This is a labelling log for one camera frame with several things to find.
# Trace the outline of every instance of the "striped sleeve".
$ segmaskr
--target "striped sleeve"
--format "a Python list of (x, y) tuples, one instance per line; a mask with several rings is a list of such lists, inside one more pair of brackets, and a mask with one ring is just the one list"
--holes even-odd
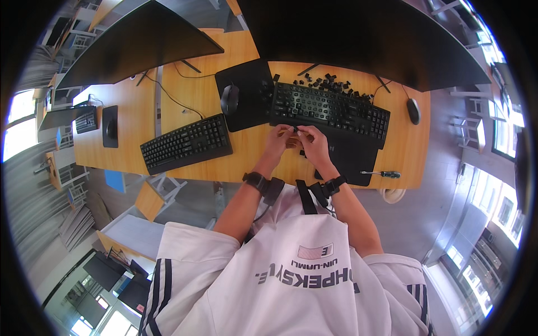
[(237, 249), (239, 243), (232, 237), (167, 223), (139, 335), (174, 333)]
[(420, 263), (395, 254), (372, 254), (366, 256), (364, 261), (390, 294), (391, 317), (393, 323), (398, 323), (398, 326), (393, 326), (393, 330), (403, 331), (406, 326), (413, 326), (413, 330), (418, 327), (419, 335), (433, 335), (429, 319), (428, 289)]

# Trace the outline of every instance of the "computer mouse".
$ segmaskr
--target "computer mouse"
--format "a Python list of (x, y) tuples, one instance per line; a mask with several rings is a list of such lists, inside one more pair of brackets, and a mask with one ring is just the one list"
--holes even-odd
[(239, 88), (235, 85), (228, 85), (224, 88), (221, 98), (222, 113), (229, 116), (237, 110), (239, 103)]
[(117, 139), (117, 130), (118, 127), (116, 126), (116, 122), (114, 120), (109, 121), (107, 125), (107, 137), (110, 139)]
[(420, 122), (420, 109), (416, 100), (411, 98), (407, 101), (407, 112), (409, 112), (409, 119), (411, 119), (411, 122), (418, 125)]

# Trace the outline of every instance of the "keyboard without keycaps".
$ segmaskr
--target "keyboard without keycaps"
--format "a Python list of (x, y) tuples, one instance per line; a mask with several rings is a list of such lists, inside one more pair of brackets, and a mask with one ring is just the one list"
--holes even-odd
[(391, 113), (343, 94), (277, 83), (270, 112), (271, 125), (323, 126), (332, 134), (367, 139), (383, 149)]
[(140, 149), (150, 175), (233, 153), (223, 114), (163, 134)]

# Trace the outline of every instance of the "fingers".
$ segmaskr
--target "fingers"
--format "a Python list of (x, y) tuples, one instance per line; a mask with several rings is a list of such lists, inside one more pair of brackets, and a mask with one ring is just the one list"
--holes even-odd
[(293, 127), (289, 127), (287, 130), (284, 131), (284, 133), (281, 133), (279, 136), (284, 140), (288, 141), (288, 139), (293, 135)]
[(286, 143), (286, 148), (302, 148), (302, 143), (298, 139), (289, 138), (288, 142)]
[(301, 131), (307, 132), (311, 134), (314, 139), (323, 137), (323, 133), (321, 133), (320, 130), (318, 130), (315, 126), (297, 126), (297, 128)]
[(310, 143), (310, 141), (308, 140), (308, 138), (306, 137), (306, 135), (305, 135), (303, 132), (301, 132), (301, 131), (297, 131), (297, 136), (299, 137), (299, 140), (301, 140), (303, 146), (304, 146), (305, 144), (309, 144), (309, 143)]
[(282, 130), (287, 130), (289, 129), (291, 126), (289, 125), (286, 125), (286, 124), (278, 124), (277, 126), (275, 126), (271, 131), (270, 133), (272, 133), (274, 136), (277, 136), (280, 131)]

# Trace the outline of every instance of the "black mouse pad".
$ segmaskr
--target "black mouse pad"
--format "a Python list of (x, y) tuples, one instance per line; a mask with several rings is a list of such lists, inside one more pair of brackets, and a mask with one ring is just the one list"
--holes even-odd
[[(364, 171), (373, 171), (376, 164), (377, 148), (369, 144), (367, 139), (347, 139), (331, 137), (327, 135), (329, 144), (329, 157), (338, 172), (344, 175), (350, 184), (367, 187), (370, 184), (370, 174), (361, 174)], [(320, 173), (316, 170), (314, 177), (322, 180)]]
[[(101, 128), (103, 129), (103, 147), (118, 148), (118, 105), (110, 106), (103, 109), (103, 122)], [(116, 122), (116, 138), (112, 139), (107, 135), (107, 126), (111, 121)]]
[(266, 60), (257, 59), (219, 71), (215, 81), (220, 98), (228, 85), (239, 88), (237, 110), (224, 115), (230, 132), (269, 122), (274, 84)]

